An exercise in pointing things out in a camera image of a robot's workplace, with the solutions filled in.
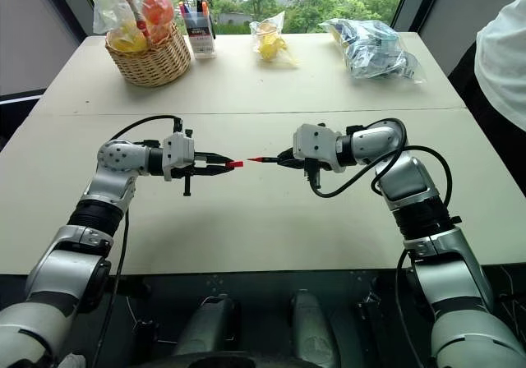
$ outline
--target clear plastic bag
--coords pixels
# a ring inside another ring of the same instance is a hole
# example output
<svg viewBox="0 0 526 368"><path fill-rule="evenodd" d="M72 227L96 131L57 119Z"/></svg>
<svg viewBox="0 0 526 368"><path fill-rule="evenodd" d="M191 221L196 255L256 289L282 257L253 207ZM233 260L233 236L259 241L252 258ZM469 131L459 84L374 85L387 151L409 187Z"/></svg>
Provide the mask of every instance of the clear plastic bag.
<svg viewBox="0 0 526 368"><path fill-rule="evenodd" d="M117 50L140 51L169 34L171 0L95 0L93 31L109 32Z"/></svg>
<svg viewBox="0 0 526 368"><path fill-rule="evenodd" d="M402 76L425 81L417 58L402 49L399 34L381 21L330 19L320 24L331 33L355 78Z"/></svg>
<svg viewBox="0 0 526 368"><path fill-rule="evenodd" d="M282 11L262 22L251 22L250 31L254 39L254 52L258 53L260 59L265 62L296 66L296 60L288 51L287 43L281 37L284 18L285 11Z"/></svg>

